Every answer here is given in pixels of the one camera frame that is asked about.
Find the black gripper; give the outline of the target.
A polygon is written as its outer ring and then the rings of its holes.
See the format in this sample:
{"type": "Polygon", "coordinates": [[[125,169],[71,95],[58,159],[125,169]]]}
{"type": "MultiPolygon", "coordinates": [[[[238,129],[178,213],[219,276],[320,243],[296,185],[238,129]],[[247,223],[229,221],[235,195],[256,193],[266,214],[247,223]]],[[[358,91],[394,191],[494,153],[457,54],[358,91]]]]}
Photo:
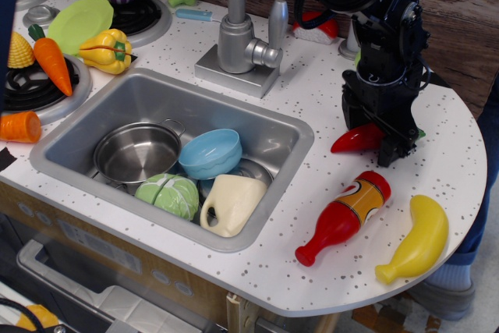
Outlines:
{"type": "Polygon", "coordinates": [[[354,70],[344,71],[342,78],[342,111],[347,129],[373,122],[387,134],[377,159],[381,167],[406,157],[419,137],[412,103],[421,91],[422,71],[410,69],[391,83],[365,81],[354,70]]]}

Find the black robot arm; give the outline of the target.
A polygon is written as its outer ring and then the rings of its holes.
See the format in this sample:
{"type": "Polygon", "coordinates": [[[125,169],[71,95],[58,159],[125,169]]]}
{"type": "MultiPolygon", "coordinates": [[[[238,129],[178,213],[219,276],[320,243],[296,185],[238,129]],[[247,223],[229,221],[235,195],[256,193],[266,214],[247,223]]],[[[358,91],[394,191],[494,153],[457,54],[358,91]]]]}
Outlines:
{"type": "Polygon", "coordinates": [[[384,132],[378,165],[412,153],[419,128],[412,103],[424,90],[431,71],[422,52],[429,32],[423,29],[419,0],[295,0],[298,24],[313,29],[338,14],[350,16],[360,48],[354,70],[346,70],[342,110],[349,129],[374,123],[384,132]]]}

